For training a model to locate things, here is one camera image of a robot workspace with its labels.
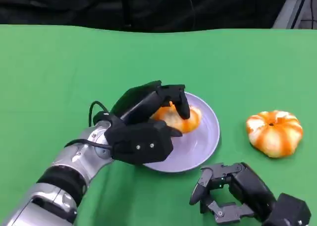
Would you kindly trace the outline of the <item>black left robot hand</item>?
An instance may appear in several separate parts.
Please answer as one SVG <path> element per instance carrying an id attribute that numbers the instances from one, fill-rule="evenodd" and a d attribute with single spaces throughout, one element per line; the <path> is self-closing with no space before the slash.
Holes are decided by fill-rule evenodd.
<path id="1" fill-rule="evenodd" d="M 161 107 L 171 105 L 176 107 L 182 120 L 189 119 L 190 109 L 184 84 L 162 85 L 158 80 L 128 89 L 110 111 L 117 122 L 106 132 L 107 140 L 181 137 L 183 133 L 176 127 L 169 127 L 162 120 L 152 119 Z"/>

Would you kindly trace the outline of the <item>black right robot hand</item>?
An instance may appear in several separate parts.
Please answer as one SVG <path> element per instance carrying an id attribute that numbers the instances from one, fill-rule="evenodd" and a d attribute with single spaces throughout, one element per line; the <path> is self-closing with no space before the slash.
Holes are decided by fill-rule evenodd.
<path id="1" fill-rule="evenodd" d="M 268 219 L 276 198 L 263 180 L 244 162 L 218 163 L 201 168 L 202 174 L 192 192 L 189 204 L 200 204 L 200 213 L 211 212 L 219 225 L 238 223 L 243 217 L 263 223 Z M 229 185 L 229 192 L 241 203 L 220 205 L 211 191 Z"/>

